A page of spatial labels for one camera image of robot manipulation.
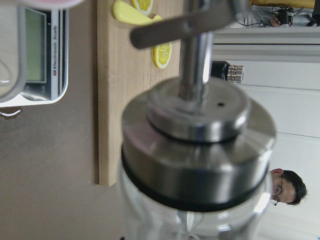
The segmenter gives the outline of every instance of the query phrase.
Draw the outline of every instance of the glass oil dispenser bottle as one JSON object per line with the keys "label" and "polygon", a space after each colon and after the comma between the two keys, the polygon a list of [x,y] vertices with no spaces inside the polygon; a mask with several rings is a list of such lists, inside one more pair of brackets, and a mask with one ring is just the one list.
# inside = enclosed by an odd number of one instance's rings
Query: glass oil dispenser bottle
{"label": "glass oil dispenser bottle", "polygon": [[209,80],[211,30],[247,8],[246,0],[186,0],[185,15],[131,32],[137,48],[182,40],[179,77],[138,95],[122,115],[126,240],[255,238],[270,199],[275,125],[235,85]]}

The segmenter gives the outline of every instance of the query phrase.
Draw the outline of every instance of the metal stem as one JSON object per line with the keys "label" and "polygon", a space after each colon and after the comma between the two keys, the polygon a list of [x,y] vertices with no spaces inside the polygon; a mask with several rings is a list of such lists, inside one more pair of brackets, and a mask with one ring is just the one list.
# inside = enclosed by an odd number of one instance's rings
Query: metal stem
{"label": "metal stem", "polygon": [[[207,10],[212,0],[185,0],[184,12]],[[206,95],[210,75],[210,58],[213,32],[204,32],[181,41],[179,96],[186,101],[201,102]]]}

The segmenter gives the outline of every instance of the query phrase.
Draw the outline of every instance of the gray countertop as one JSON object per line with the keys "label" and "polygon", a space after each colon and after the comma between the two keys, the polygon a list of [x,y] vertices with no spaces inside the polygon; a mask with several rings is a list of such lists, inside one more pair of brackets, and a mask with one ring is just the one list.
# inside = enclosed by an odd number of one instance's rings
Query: gray countertop
{"label": "gray countertop", "polygon": [[70,10],[69,86],[0,118],[0,239],[118,240],[116,188],[98,185],[96,1]]}

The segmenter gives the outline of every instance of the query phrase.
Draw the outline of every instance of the yellow toy fruit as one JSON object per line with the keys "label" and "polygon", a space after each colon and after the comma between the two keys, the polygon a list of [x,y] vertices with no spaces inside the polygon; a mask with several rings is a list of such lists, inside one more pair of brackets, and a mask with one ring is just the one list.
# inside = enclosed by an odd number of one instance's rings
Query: yellow toy fruit
{"label": "yellow toy fruit", "polygon": [[166,42],[160,45],[157,45],[153,48],[154,51],[154,64],[160,68],[165,69],[171,58],[171,52],[172,52],[172,44],[171,42]]}
{"label": "yellow toy fruit", "polygon": [[132,0],[132,5],[144,15],[149,15],[154,4],[154,0]]}

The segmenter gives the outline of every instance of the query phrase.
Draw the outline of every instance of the white wall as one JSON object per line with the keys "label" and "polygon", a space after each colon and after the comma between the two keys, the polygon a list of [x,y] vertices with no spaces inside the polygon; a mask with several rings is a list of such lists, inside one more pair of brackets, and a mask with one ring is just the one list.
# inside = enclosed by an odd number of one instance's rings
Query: white wall
{"label": "white wall", "polygon": [[317,240],[320,236],[320,63],[223,60],[244,66],[242,84],[237,85],[262,104],[276,123],[277,142],[270,169],[295,171],[308,190],[308,196],[298,206],[270,204],[260,237]]}

